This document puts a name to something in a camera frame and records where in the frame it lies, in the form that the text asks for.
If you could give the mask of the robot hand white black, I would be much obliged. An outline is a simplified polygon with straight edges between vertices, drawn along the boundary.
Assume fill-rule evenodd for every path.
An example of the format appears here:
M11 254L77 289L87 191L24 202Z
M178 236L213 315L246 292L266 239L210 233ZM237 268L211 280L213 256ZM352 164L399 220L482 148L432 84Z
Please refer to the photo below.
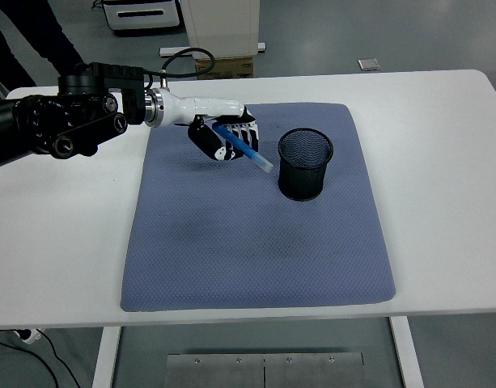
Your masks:
M197 148L215 161L231 161L244 152L231 141L220 137L206 121L223 126L254 151L259 150L259 131L255 117L241 102L230 99L179 98L163 91L158 97L157 114L161 126L186 125L188 137Z

